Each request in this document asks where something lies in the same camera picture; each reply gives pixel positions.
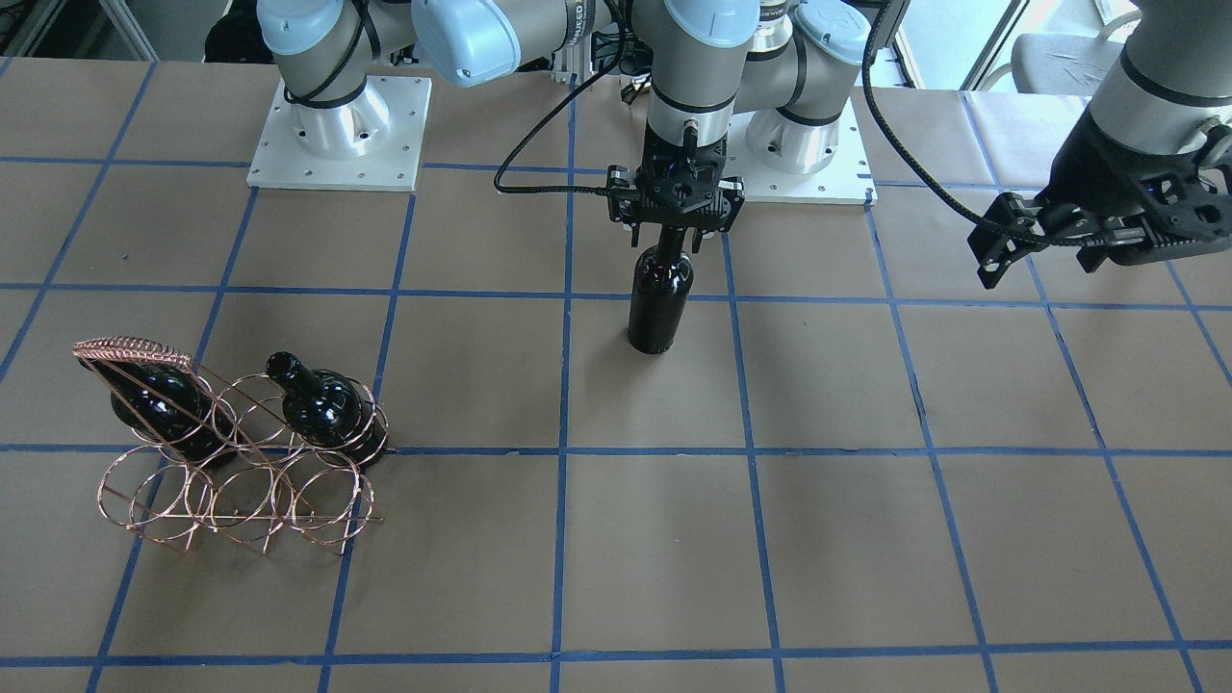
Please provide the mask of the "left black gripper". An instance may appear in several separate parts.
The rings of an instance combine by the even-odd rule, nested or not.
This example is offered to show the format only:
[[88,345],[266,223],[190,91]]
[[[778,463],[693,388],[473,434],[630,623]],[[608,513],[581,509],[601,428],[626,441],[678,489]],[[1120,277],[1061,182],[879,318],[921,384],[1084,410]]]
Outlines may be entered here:
[[1108,261],[1124,268],[1230,249],[1230,126],[1198,137],[1198,150],[1173,155],[1133,152],[1082,115],[1053,159],[1039,197],[1002,192],[983,219],[1007,224],[1011,238],[981,224],[967,237],[983,289],[993,290],[1011,263],[1042,252],[1044,240],[1094,237],[1076,254],[1083,273]]

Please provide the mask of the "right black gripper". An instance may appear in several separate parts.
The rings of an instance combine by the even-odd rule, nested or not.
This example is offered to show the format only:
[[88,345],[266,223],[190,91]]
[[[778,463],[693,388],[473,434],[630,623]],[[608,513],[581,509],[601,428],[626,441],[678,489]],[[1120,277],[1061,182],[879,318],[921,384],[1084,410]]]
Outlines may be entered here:
[[655,245],[655,224],[694,228],[689,253],[697,254],[713,232],[731,232],[745,201],[743,180],[723,178],[728,138],[699,146],[696,129],[685,129],[685,144],[665,141],[647,126],[641,166],[609,166],[606,192],[612,222],[630,227],[630,245]]

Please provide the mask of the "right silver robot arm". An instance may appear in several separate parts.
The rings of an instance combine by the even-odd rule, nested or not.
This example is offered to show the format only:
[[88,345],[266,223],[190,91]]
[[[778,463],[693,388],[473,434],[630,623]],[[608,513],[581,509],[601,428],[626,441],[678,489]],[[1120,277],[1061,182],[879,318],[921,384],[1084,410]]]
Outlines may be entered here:
[[611,218],[700,240],[731,231],[742,206],[726,141],[756,1],[260,1],[256,14],[280,85],[250,186],[410,194],[432,83],[372,75],[375,62],[410,47],[445,81],[476,88],[617,25],[650,44],[653,64],[641,164],[598,187]]

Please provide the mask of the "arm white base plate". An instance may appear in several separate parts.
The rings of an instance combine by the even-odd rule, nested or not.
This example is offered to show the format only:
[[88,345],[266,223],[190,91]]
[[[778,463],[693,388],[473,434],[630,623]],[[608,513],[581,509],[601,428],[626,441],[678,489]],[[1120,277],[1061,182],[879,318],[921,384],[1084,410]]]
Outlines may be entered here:
[[340,107],[310,109],[274,92],[246,184],[318,192],[404,192],[416,187],[432,81],[367,78]]
[[734,115],[727,153],[724,175],[742,179],[749,202],[862,205],[876,199],[851,101],[823,126],[788,121],[776,110]]

